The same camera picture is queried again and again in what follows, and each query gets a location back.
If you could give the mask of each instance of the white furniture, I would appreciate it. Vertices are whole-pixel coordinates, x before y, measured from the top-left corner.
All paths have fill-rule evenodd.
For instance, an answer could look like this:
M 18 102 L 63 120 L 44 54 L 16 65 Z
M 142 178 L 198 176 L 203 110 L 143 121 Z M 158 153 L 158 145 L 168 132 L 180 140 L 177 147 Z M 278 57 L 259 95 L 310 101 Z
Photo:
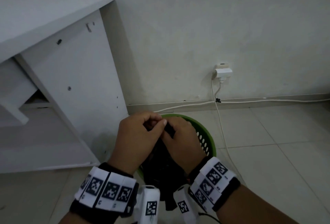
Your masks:
M 110 155 L 128 115 L 98 10 L 110 1 L 1 42 L 0 173 L 92 166 Z M 49 103 L 22 105 L 37 89 Z

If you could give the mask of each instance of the hand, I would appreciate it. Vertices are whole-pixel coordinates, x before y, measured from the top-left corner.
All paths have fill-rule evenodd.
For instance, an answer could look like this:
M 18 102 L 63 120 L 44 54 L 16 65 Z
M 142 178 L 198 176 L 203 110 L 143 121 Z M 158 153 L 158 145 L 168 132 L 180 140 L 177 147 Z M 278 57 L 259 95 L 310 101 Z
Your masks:
M 133 175 L 151 153 L 166 124 L 167 120 L 154 112 L 137 113 L 122 120 L 108 163 Z M 148 132 L 145 126 L 153 128 Z
M 181 117 L 167 119 L 168 123 L 174 128 L 173 139 L 163 131 L 161 139 L 167 147 L 172 159 L 189 174 L 206 156 L 201 148 L 196 130 Z

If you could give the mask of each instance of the wristband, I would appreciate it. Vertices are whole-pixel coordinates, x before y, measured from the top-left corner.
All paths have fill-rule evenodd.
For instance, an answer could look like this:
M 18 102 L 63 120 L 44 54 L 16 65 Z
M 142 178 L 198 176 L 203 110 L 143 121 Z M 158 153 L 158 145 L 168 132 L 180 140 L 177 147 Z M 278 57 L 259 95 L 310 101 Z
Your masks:
M 107 163 L 93 167 L 75 194 L 70 211 L 92 224 L 131 216 L 139 184 Z
M 236 175 L 212 157 L 200 169 L 188 193 L 205 212 L 218 211 L 240 185 Z

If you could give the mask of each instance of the person's right hand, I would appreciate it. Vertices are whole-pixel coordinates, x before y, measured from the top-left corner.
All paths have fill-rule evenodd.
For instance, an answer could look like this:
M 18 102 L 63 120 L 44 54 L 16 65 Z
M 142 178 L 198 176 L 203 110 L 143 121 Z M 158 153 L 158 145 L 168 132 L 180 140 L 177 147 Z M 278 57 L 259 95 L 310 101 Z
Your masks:
M 196 130 L 181 117 L 166 118 L 174 128 L 173 139 L 163 131 L 161 139 L 167 147 L 172 159 L 189 174 L 206 156 L 201 148 Z

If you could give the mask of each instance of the cabinet door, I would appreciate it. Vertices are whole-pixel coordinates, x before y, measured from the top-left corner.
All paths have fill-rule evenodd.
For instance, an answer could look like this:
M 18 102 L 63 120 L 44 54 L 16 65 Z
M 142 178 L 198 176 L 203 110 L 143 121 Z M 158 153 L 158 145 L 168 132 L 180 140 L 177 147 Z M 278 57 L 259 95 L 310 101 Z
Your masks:
M 96 157 L 111 152 L 128 116 L 100 11 L 16 56 L 64 121 Z

